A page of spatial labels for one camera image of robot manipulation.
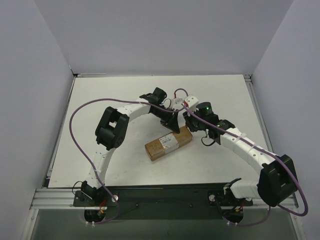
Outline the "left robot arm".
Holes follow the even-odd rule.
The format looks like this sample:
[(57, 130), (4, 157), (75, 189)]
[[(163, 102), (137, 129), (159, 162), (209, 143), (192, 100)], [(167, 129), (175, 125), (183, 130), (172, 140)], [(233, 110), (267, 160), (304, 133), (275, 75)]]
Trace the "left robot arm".
[(152, 114), (160, 119), (162, 126), (180, 133), (179, 110), (172, 106), (165, 107), (163, 102), (166, 97), (166, 92), (157, 87), (152, 93), (143, 94), (135, 101), (126, 101), (125, 106), (109, 106), (104, 110), (95, 130), (96, 143), (102, 149), (95, 153), (90, 162), (91, 170), (81, 184), (81, 193), (90, 205), (96, 206), (103, 199), (102, 191), (111, 157), (124, 142), (131, 121), (142, 115)]

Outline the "brown cardboard express box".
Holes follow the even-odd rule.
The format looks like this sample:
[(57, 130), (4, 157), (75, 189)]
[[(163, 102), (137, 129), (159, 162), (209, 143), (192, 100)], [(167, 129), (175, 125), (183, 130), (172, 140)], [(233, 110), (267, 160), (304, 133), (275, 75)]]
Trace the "brown cardboard express box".
[(181, 127), (179, 130), (180, 133), (172, 131), (145, 144), (146, 153), (152, 162), (189, 144), (193, 140), (193, 135), (186, 126)]

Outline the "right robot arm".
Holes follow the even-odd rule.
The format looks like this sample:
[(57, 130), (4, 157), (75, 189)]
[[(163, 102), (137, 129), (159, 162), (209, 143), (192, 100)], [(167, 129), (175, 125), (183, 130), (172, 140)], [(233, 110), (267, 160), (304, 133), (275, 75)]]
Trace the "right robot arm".
[(250, 140), (233, 123), (212, 110), (210, 102), (191, 97), (183, 101), (183, 118), (191, 132), (204, 131), (214, 143), (244, 160), (258, 173), (257, 181), (235, 179), (226, 189), (236, 199), (259, 198), (271, 207), (278, 206), (299, 190), (293, 160), (265, 150)]

